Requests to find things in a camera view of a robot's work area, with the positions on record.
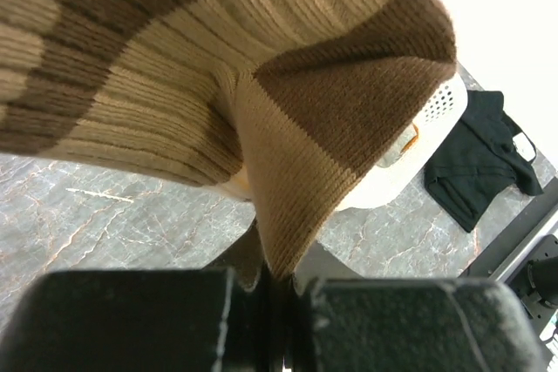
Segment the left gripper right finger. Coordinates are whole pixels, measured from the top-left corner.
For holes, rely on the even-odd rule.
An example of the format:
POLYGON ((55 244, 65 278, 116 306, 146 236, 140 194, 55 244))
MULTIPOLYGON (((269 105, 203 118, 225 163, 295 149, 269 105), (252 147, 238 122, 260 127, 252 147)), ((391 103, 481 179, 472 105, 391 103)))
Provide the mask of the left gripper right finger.
POLYGON ((507 285, 481 279, 324 279, 291 285, 296 371, 544 371, 507 285))

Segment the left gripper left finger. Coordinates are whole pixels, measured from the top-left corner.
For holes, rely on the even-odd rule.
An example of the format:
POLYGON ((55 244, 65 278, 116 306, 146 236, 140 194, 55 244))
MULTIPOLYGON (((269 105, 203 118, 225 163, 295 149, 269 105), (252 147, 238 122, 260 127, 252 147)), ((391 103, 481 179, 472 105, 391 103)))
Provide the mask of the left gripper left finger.
POLYGON ((257 298, 233 271, 46 274, 3 332, 4 371, 264 371, 257 298))

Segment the brown striped sock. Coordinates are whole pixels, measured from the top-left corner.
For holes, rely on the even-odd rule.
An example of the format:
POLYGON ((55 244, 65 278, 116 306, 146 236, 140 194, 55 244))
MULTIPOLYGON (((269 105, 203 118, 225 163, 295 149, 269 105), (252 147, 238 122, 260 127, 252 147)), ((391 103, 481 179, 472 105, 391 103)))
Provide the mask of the brown striped sock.
POLYGON ((1 0, 1 149, 251 201, 283 280, 456 64, 439 0, 1 0))

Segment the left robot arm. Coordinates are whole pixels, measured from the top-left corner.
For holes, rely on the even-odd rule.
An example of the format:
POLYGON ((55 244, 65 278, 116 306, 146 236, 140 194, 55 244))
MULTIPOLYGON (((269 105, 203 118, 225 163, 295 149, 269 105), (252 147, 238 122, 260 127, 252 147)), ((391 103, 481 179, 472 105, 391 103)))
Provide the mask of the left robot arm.
POLYGON ((557 242, 508 278, 374 280, 309 256, 294 281, 266 267, 62 271, 24 294, 4 371, 543 371, 557 307, 557 242))

